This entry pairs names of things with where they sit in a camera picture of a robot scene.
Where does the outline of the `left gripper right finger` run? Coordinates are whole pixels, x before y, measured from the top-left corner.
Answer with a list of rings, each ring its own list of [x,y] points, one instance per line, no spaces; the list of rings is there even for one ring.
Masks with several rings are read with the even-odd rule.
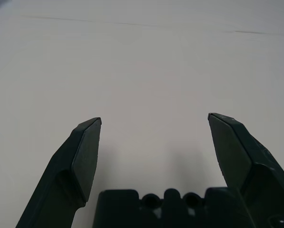
[[[284,228],[284,170],[246,127],[209,113],[215,153],[228,187],[236,188],[257,228]]]

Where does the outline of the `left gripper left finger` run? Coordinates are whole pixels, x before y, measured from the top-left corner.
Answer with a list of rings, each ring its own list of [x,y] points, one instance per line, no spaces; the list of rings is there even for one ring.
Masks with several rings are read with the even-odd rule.
[[[88,202],[94,180],[101,118],[80,123],[51,157],[17,227],[69,228]]]

